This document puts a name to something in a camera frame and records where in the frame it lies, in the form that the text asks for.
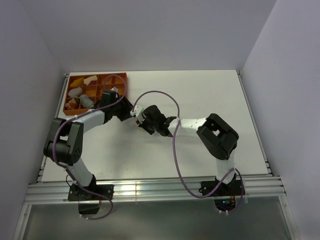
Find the grey sock with black stripes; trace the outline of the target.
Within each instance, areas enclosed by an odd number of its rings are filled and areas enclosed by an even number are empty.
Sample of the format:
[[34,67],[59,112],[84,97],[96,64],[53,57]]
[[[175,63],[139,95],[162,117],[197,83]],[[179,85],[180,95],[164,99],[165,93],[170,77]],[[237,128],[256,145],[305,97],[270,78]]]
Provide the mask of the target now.
[[79,100],[84,109],[93,109],[95,107],[95,102],[86,94],[82,94]]

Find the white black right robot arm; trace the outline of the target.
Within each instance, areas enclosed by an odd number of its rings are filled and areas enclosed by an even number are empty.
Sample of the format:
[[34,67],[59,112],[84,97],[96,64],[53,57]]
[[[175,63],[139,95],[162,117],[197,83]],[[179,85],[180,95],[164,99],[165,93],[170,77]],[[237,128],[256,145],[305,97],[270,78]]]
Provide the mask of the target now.
[[138,126],[151,135],[157,132],[169,138],[198,137],[216,159],[217,191],[227,195],[233,190],[236,179],[234,153],[239,135],[219,115],[212,113],[208,117],[195,119],[166,117],[156,105],[146,109],[136,106],[130,114],[135,117]]

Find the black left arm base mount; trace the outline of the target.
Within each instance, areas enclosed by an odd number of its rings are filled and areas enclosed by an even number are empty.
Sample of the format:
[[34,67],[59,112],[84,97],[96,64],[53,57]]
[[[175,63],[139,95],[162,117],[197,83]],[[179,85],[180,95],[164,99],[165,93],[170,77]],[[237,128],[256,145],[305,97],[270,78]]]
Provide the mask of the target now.
[[91,217],[96,215],[100,210],[102,200],[113,199],[113,184],[98,184],[90,189],[94,194],[81,189],[78,185],[69,186],[67,200],[69,202],[78,202],[78,213],[83,217]]

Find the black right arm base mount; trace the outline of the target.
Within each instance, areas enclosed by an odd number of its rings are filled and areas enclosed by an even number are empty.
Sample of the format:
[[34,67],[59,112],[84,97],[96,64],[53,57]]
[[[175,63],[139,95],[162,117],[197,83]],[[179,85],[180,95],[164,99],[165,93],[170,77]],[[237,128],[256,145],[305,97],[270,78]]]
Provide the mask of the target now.
[[[205,196],[218,185],[218,182],[218,180],[202,181],[198,192]],[[234,180],[229,184],[222,183],[210,197],[214,198],[215,207],[219,211],[229,212],[237,206],[236,197],[243,198],[245,193],[242,182]]]

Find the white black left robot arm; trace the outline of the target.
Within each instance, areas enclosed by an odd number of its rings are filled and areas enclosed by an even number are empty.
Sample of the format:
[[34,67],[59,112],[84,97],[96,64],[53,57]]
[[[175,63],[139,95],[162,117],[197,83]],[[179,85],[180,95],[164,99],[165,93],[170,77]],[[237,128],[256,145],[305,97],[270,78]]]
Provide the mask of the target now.
[[52,120],[43,153],[81,186],[79,194],[86,200],[95,198],[98,188],[94,174],[82,160],[84,133],[106,124],[113,117],[120,121],[127,120],[132,109],[133,105],[124,95],[105,90],[97,108],[90,108],[68,119],[56,117]]

